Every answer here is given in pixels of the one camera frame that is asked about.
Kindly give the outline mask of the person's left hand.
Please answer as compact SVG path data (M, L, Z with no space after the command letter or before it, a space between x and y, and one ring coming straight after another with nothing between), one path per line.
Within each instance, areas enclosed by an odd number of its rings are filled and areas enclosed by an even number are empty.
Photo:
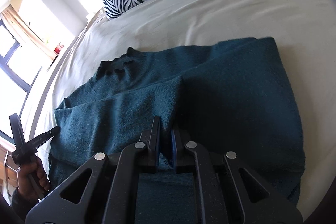
M38 176L39 185L44 190L49 191L51 186L39 157L36 156L33 162L22 164L18 169L18 192L28 202L37 202L39 199L29 179L29 175L34 172Z

